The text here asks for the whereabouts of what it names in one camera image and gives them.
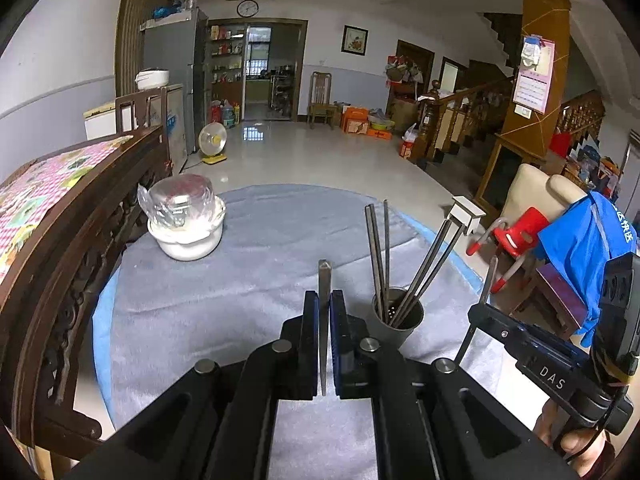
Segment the person's right hand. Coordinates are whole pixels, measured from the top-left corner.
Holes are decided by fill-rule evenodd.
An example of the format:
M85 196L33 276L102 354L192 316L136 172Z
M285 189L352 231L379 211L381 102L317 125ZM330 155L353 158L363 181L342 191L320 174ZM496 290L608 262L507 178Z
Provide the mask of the person's right hand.
M558 406L548 400L538 416L534 434L546 445L552 446L551 429L558 414ZM596 437L596 432L590 428L578 428L564 434L561 446L565 453L574 455L580 452L588 443L582 455L577 456L570 462L570 466L582 479L599 479L602 474L614 462L615 450L604 432Z

